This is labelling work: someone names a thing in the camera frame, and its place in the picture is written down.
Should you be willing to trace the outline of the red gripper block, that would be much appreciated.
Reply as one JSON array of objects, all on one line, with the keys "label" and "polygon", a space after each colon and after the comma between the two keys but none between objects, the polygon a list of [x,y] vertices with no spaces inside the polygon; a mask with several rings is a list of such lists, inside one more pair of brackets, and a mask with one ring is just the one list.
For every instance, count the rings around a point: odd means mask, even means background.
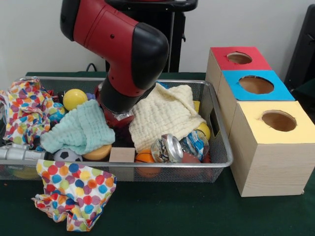
[{"label": "red gripper block", "polygon": [[107,125],[110,128],[122,128],[126,125],[128,125],[132,120],[134,119],[134,114],[132,111],[128,111],[126,113],[114,113],[110,110],[108,110],[100,101],[100,91],[102,88],[102,84],[99,84],[94,89],[94,95],[99,103],[99,106],[103,110]]}]

